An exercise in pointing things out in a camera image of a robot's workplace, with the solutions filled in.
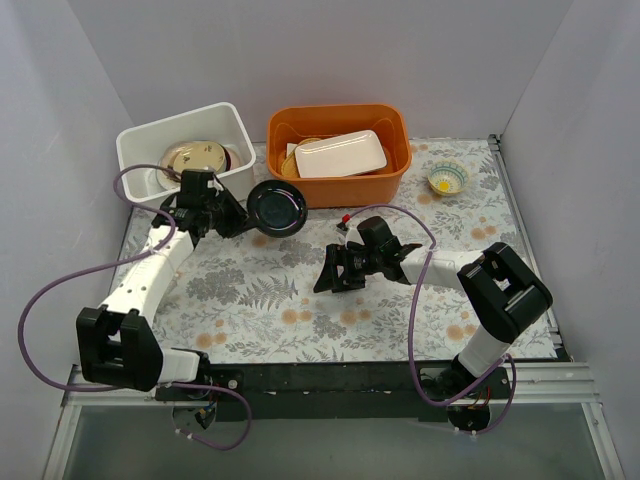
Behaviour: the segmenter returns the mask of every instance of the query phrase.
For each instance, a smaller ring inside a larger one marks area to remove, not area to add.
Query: patterned bowl
[[[455,195],[463,191],[469,183],[469,171],[454,160],[440,160],[434,163],[427,178],[429,185],[440,195]]]

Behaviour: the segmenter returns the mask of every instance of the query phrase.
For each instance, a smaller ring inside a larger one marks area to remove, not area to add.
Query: white plastic bin
[[[165,150],[177,142],[211,140],[230,148],[242,166],[218,177],[238,200],[244,200],[255,186],[253,164],[256,152],[236,107],[216,103],[156,122],[129,128],[118,135],[116,146],[120,170],[132,165],[157,165]],[[165,190],[156,179],[156,170],[133,170],[123,179],[124,192],[133,202],[158,207],[178,189]]]

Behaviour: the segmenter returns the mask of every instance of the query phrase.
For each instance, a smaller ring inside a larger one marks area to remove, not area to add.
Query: flower pattern
[[[425,221],[438,248],[481,250],[503,241],[524,255],[524,241],[486,141],[411,144],[412,165],[393,204]],[[261,181],[269,177],[264,145],[256,145],[256,154],[256,181]],[[471,172],[470,185],[459,195],[441,197],[428,186],[430,164],[443,158],[456,159]],[[406,360],[413,286],[375,275],[367,278],[364,290],[313,293],[324,247],[338,242],[334,225],[347,212],[312,210],[305,227],[282,240],[255,231],[233,239],[210,234],[163,297],[153,324],[160,344],[205,351],[216,363]],[[383,216],[403,243],[426,241],[421,228],[399,212],[376,209],[357,219],[370,215]],[[150,218],[134,211],[123,257],[142,248]],[[126,269],[118,270],[115,284]],[[425,286],[417,312],[418,359],[452,358],[479,325],[465,294],[443,287]],[[529,327],[511,352],[521,358],[554,357],[545,319]]]

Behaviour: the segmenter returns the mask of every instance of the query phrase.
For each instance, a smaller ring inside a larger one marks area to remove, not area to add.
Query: white wall
[[[385,102],[413,136],[501,133],[571,0],[69,0],[137,124],[227,100]]]
[[[640,478],[640,3],[574,2],[504,134],[562,336]]]
[[[0,478],[40,478],[62,394],[23,364],[22,307],[45,283],[113,259],[127,210],[110,190],[115,137],[131,120],[65,0],[0,0]],[[110,274],[36,305],[27,342],[66,381],[75,316],[107,293]]]

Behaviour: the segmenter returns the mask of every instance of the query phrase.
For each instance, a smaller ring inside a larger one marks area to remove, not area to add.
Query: orange plastic bin
[[[305,138],[328,138],[360,130],[373,130],[382,144],[387,166],[364,175],[327,178],[285,178],[277,173],[287,143]],[[280,180],[295,185],[309,208],[357,207],[388,203],[411,165],[411,148],[402,114],[389,105],[324,105],[291,107],[269,120],[267,167]]]

